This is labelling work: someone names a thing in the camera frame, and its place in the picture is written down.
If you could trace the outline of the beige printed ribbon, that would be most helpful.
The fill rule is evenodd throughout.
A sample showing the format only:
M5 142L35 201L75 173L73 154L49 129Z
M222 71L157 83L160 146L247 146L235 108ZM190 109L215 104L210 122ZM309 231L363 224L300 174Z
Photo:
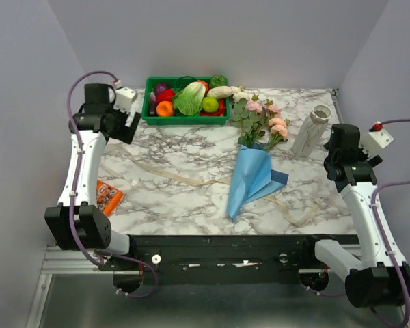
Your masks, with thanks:
M132 234L301 234L327 220L328 196L319 162L272 151L274 169L289 175L281 190L227 215L236 152L194 147L191 152L144 152L109 146L101 178L124 198L111 216L118 232Z

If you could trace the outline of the pink artificial flower bouquet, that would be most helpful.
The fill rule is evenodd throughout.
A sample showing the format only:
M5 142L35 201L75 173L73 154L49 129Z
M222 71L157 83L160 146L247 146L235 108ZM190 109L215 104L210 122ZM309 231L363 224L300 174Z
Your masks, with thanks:
M232 101L231 121L240 129L237 143L247 148L269 152L288 141L290 120L282 118L281 110L272 100L260 102L257 94L249 101Z

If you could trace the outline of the blue wrapping paper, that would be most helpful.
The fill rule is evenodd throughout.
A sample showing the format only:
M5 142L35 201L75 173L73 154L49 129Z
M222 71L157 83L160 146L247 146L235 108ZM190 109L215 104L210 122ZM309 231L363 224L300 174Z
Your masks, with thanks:
M272 168L268 152L241 145L230 182L227 215L236 221L242 205L270 195L287 183L288 174Z

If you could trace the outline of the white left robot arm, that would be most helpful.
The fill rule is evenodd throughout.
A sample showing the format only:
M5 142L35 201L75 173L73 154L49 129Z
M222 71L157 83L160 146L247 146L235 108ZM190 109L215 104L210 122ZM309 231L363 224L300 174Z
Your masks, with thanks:
M130 144L141 119L133 111L135 90L119 83L88 83L85 100L69 121L71 157L64 189L44 219L63 250L95 249L114 255L121 269L138 260L127 234L113 231L106 214L97 207L98 169L110 139Z

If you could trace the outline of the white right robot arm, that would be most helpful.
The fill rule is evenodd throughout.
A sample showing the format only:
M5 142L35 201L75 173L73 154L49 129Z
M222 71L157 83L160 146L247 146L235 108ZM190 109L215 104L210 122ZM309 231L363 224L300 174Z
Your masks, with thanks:
M356 258L333 239L316 241L300 253L305 266L324 263L332 269L356 308L403 306L410 295L410 265L390 232L374 173L380 152L393 141L380 123L367 133L351 124L331 127L324 167L351 214L361 256Z

